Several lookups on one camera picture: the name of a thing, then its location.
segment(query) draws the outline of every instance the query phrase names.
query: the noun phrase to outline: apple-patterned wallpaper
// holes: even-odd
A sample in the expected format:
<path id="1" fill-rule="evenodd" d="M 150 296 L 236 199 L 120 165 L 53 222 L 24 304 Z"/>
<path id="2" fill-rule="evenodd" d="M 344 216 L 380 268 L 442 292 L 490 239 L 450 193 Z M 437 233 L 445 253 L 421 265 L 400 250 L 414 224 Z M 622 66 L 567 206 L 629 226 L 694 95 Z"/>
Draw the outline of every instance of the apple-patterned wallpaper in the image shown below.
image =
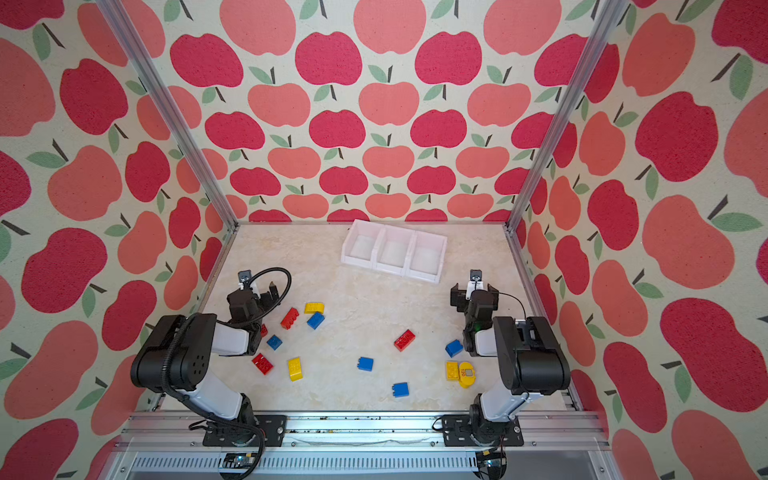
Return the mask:
<path id="1" fill-rule="evenodd" d="M 604 2 L 147 4 L 164 37 L 139 31 L 182 112 L 201 109 L 191 132 L 240 221 L 503 221 Z M 601 67 L 594 101 L 617 52 Z M 167 138 L 151 101 L 139 113 Z"/>
<path id="2" fill-rule="evenodd" d="M 767 25 L 759 0 L 634 0 L 517 227 L 627 480 L 768 478 Z"/>
<path id="3" fill-rule="evenodd" d="M 95 3 L 0 2 L 0 65 L 0 479 L 94 480 L 144 392 L 135 353 L 226 231 Z"/>

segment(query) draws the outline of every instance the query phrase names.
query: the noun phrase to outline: red lego brick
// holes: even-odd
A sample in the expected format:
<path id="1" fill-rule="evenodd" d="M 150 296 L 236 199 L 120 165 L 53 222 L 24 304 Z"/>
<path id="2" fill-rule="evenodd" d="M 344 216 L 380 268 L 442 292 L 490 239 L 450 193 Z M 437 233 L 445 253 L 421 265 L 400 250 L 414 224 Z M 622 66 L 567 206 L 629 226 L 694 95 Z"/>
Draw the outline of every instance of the red lego brick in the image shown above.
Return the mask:
<path id="1" fill-rule="evenodd" d="M 264 375 L 266 375 L 267 373 L 269 373 L 269 371 L 270 371 L 270 370 L 272 369 L 272 367 L 273 367 L 273 365 L 270 363 L 270 361 L 269 361 L 269 360 L 267 360 L 267 359 L 266 359 L 266 357 L 265 357 L 264 355 L 262 355 L 261 353 L 260 353 L 260 354 L 258 354 L 258 355 L 256 355 L 256 358 L 255 358 L 255 359 L 253 359 L 253 360 L 251 360 L 251 361 L 253 362 L 253 364 L 254 364 L 254 365 L 255 365 L 255 366 L 256 366 L 256 367 L 257 367 L 259 370 L 261 370 L 261 372 L 262 372 Z"/>
<path id="2" fill-rule="evenodd" d="M 284 329 L 290 330 L 290 327 L 297 318 L 299 318 L 299 310 L 291 307 L 291 309 L 288 310 L 288 313 L 286 313 L 286 317 L 280 322 L 280 325 L 283 326 Z"/>
<path id="3" fill-rule="evenodd" d="M 406 330 L 405 333 L 403 333 L 400 338 L 395 340 L 395 348 L 397 348 L 400 351 L 403 351 L 406 349 L 408 345 L 411 344 L 411 342 L 416 338 L 416 335 L 413 334 L 412 331 Z"/>

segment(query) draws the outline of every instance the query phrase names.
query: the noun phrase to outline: yellow lego brick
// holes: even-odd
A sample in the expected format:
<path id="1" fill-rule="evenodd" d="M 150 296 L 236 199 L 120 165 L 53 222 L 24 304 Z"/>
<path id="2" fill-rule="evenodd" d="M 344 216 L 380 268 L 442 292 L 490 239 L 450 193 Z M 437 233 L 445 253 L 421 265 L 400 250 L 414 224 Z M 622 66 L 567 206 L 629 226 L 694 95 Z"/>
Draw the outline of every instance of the yellow lego brick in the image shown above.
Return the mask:
<path id="1" fill-rule="evenodd" d="M 326 306 L 322 303 L 307 303 L 307 305 L 304 307 L 304 313 L 315 313 L 320 312 L 323 313 L 326 309 Z"/>
<path id="2" fill-rule="evenodd" d="M 445 376 L 451 382 L 458 382 L 458 362 L 445 362 Z"/>
<path id="3" fill-rule="evenodd" d="M 304 375 L 301 374 L 301 359 L 295 358 L 288 360 L 288 375 L 290 376 L 291 382 L 304 378 Z"/>
<path id="4" fill-rule="evenodd" d="M 458 366 L 458 384 L 468 389 L 475 383 L 475 367 L 470 362 Z"/>

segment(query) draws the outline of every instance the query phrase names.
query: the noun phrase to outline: blue lego brick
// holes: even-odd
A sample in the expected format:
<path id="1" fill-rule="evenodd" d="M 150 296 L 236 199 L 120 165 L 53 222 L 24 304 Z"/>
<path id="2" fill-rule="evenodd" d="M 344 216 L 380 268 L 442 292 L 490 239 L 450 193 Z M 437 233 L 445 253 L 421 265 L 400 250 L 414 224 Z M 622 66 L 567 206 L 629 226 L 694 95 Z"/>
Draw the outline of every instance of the blue lego brick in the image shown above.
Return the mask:
<path id="1" fill-rule="evenodd" d="M 459 354 L 464 347 L 462 346 L 462 343 L 458 340 L 454 340 L 450 342 L 448 345 L 445 346 L 445 351 L 448 352 L 448 354 L 451 356 L 451 358 L 455 357 L 457 354 Z"/>
<path id="2" fill-rule="evenodd" d="M 325 319 L 326 317 L 324 317 L 320 312 L 315 312 L 315 314 L 306 321 L 306 324 L 311 326 L 313 330 L 317 330 L 317 327 L 320 326 L 320 324 Z"/>
<path id="3" fill-rule="evenodd" d="M 373 370 L 373 359 L 370 359 L 365 356 L 361 356 L 360 360 L 357 361 L 357 368 L 361 370 L 367 370 L 368 372 L 370 372 L 371 370 Z"/>
<path id="4" fill-rule="evenodd" d="M 408 396 L 408 383 L 396 383 L 392 386 L 392 394 L 395 396 L 395 398 L 399 398 L 402 396 Z"/>
<path id="5" fill-rule="evenodd" d="M 272 350 L 277 350 L 277 347 L 283 345 L 283 341 L 277 338 L 277 335 L 272 335 L 272 338 L 266 341 L 266 344 L 272 347 Z"/>

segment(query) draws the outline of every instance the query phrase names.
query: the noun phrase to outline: lego brick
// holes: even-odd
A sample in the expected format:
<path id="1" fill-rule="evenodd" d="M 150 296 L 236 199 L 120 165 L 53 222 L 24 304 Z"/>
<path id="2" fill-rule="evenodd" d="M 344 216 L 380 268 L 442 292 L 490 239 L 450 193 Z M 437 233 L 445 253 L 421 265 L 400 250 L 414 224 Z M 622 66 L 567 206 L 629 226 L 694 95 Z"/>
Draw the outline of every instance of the lego brick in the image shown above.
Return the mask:
<path id="1" fill-rule="evenodd" d="M 365 356 L 361 356 L 360 359 L 357 361 L 357 368 L 370 372 L 371 370 L 373 370 L 373 359 L 370 359 Z"/>
<path id="2" fill-rule="evenodd" d="M 408 383 L 396 383 L 392 386 L 392 394 L 395 396 L 396 399 L 402 397 L 402 396 L 408 396 Z"/>
<path id="3" fill-rule="evenodd" d="M 272 367 L 273 367 L 272 363 L 270 363 L 270 361 L 267 360 L 266 357 L 264 355 L 262 355 L 261 353 L 256 355 L 256 357 L 253 360 L 251 360 L 251 362 L 253 362 L 253 364 L 259 370 L 261 370 L 261 372 L 264 375 L 266 375 L 272 369 Z"/>
<path id="4" fill-rule="evenodd" d="M 395 340 L 395 348 L 397 348 L 400 351 L 403 351 L 408 345 L 411 344 L 411 342 L 416 338 L 416 335 L 413 334 L 412 331 L 406 330 L 400 338 Z"/>
<path id="5" fill-rule="evenodd" d="M 283 341 L 277 338 L 277 335 L 272 335 L 272 338 L 266 341 L 266 344 L 272 347 L 272 350 L 277 350 L 277 347 L 283 345 Z"/>
<path id="6" fill-rule="evenodd" d="M 322 303 L 307 303 L 304 307 L 304 313 L 325 313 L 326 306 Z"/>
<path id="7" fill-rule="evenodd" d="M 458 340 L 454 340 L 445 346 L 445 351 L 448 352 L 451 358 L 458 355 L 463 349 L 462 343 Z"/>
<path id="8" fill-rule="evenodd" d="M 304 378 L 304 375 L 301 373 L 301 359 L 299 357 L 288 360 L 288 376 L 291 382 Z"/>
<path id="9" fill-rule="evenodd" d="M 321 315 L 318 312 L 315 312 L 314 315 L 310 317 L 309 320 L 306 321 L 306 324 L 311 326 L 313 330 L 317 330 L 317 327 L 320 326 L 320 324 L 325 320 L 326 317 Z"/>
<path id="10" fill-rule="evenodd" d="M 475 367 L 470 362 L 458 366 L 458 384 L 465 389 L 475 384 Z"/>
<path id="11" fill-rule="evenodd" d="M 458 362 L 445 362 L 445 377 L 449 382 L 458 382 Z"/>
<path id="12" fill-rule="evenodd" d="M 296 310 L 295 308 L 291 307 L 290 310 L 288 310 L 288 313 L 286 313 L 285 317 L 283 318 L 283 321 L 280 322 L 280 325 L 284 329 L 289 330 L 290 327 L 293 325 L 293 322 L 295 322 L 297 318 L 299 318 L 299 310 Z"/>

